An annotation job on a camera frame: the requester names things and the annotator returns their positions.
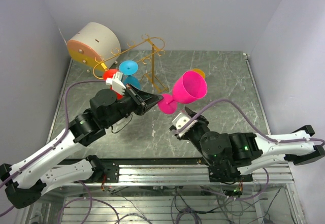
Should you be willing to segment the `red plastic wine glass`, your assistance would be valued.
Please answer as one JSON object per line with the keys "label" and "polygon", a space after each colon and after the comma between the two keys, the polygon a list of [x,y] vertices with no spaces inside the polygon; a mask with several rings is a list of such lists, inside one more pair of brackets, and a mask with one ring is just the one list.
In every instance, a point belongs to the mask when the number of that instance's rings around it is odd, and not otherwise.
{"label": "red plastic wine glass", "polygon": [[[117,69],[108,69],[106,70],[104,73],[103,73],[103,79],[106,80],[107,78],[113,78],[113,75],[118,72]],[[116,95],[117,95],[117,99],[120,100],[121,98],[123,98],[122,95],[118,94],[116,92]]]}

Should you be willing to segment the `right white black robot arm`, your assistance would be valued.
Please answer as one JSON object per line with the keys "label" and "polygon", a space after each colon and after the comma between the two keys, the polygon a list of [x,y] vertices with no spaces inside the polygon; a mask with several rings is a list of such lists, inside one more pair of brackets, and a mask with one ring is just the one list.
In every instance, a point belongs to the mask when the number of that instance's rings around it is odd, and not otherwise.
{"label": "right white black robot arm", "polygon": [[306,125],[287,135],[271,135],[271,141],[255,133],[218,133],[208,120],[189,108],[173,119],[179,140],[190,141],[208,165],[210,182],[252,181],[252,172],[278,163],[313,163],[324,157],[324,147],[310,141],[314,131]]}

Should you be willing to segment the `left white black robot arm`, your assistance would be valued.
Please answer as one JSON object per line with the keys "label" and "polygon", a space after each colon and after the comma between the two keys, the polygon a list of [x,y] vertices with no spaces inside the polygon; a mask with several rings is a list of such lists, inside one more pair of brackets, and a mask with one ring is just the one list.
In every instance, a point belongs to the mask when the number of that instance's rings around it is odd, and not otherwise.
{"label": "left white black robot arm", "polygon": [[37,201],[59,182],[54,166],[71,154],[84,149],[103,137],[105,130],[131,114],[144,115],[163,99],[162,95],[147,93],[127,85],[120,100],[116,93],[101,89],[90,99],[90,108],[68,121],[66,127],[50,143],[15,163],[1,165],[1,186],[11,204],[21,209]]}

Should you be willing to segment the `magenta plastic wine glass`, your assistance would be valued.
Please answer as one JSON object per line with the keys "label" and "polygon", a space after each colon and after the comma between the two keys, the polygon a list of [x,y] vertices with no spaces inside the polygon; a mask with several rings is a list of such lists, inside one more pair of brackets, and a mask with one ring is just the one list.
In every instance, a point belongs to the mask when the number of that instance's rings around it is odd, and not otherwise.
{"label": "magenta plastic wine glass", "polygon": [[178,104],[190,104],[206,96],[208,85],[203,76],[195,71],[186,71],[174,84],[172,93],[162,94],[158,107],[164,114],[173,114]]}

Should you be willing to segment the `yellow plastic wine glass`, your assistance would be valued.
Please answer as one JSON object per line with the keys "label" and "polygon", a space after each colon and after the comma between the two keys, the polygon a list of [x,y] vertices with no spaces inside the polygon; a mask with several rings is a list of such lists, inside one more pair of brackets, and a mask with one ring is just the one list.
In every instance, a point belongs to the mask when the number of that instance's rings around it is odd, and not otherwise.
{"label": "yellow plastic wine glass", "polygon": [[205,74],[205,72],[203,70],[201,70],[201,69],[192,69],[192,71],[198,73],[204,79],[206,78],[206,74]]}

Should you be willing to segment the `blue plastic wine glass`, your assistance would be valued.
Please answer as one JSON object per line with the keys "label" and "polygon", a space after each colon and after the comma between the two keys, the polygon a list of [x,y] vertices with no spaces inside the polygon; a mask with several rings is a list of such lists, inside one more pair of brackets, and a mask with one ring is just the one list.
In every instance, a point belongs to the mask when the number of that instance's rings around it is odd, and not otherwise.
{"label": "blue plastic wine glass", "polygon": [[141,84],[134,74],[138,71],[138,64],[133,60],[126,60],[119,65],[119,71],[123,73],[123,84],[130,84],[137,89],[141,89]]}

